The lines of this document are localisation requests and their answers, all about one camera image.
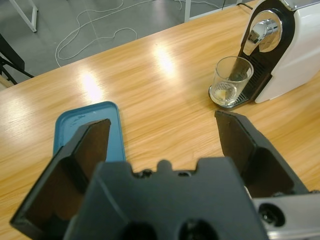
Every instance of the clear drinking glass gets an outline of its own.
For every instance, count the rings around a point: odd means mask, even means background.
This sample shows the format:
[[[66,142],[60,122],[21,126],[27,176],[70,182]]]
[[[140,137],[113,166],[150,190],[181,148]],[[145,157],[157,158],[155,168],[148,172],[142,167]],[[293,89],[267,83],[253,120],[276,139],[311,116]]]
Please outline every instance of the clear drinking glass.
[[[232,105],[253,74],[254,67],[243,57],[222,58],[215,66],[213,84],[209,89],[211,100],[223,107]]]

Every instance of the wooden table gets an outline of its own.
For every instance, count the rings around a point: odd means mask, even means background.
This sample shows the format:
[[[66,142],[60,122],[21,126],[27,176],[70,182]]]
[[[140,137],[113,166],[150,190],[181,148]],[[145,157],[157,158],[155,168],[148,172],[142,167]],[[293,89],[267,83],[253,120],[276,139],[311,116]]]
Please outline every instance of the wooden table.
[[[236,55],[250,10],[235,6],[47,72],[0,92],[0,238],[22,239],[8,224],[52,157],[57,117],[113,101],[127,160],[135,170],[161,159],[192,169],[221,156],[217,106],[208,97],[214,66]],[[246,115],[310,189],[320,189],[320,74]]]

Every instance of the gray floor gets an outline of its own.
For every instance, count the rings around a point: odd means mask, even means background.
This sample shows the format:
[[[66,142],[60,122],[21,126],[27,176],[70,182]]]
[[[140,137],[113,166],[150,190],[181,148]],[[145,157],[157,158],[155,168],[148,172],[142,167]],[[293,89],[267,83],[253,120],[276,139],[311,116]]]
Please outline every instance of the gray floor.
[[[16,0],[23,11],[31,16],[32,9],[26,0]],[[0,0],[0,34],[25,61],[25,70],[37,76],[58,67],[55,60],[57,45],[78,27],[77,15],[84,10],[103,11],[118,7],[122,0],[33,0],[38,7],[37,32],[33,33],[8,0]],[[222,6],[223,0],[206,0]],[[124,0],[125,8],[143,0]],[[236,0],[227,0],[231,4]],[[72,56],[86,44],[98,37],[112,36],[120,28],[133,28],[138,38],[171,28],[184,22],[185,3],[173,0],[155,0],[123,10],[101,20],[87,24],[79,35],[60,53],[62,58]],[[193,3],[191,16],[215,10],[205,3]],[[81,25],[102,17],[109,12],[85,12],[79,17]],[[135,39],[130,30],[119,32],[115,39],[98,39],[79,55],[69,60],[59,60],[66,65]],[[28,77],[17,71],[9,70],[17,82]]]

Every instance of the white coffee machine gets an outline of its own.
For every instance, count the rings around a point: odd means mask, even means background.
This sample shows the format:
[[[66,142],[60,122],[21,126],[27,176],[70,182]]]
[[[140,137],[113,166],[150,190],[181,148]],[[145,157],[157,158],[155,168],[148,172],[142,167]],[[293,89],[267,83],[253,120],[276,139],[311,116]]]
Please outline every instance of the white coffee machine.
[[[239,56],[254,74],[230,108],[261,103],[308,82],[320,70],[320,0],[261,0]]]

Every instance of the coffee machine spout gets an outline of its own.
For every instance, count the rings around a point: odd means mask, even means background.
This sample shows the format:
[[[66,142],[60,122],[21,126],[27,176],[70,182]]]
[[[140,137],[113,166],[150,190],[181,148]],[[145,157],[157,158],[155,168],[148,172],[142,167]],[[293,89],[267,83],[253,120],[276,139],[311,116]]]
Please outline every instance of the coffee machine spout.
[[[268,52],[268,48],[276,40],[278,24],[273,19],[257,22],[251,29],[245,42],[243,52],[249,56],[259,46],[260,52]]]

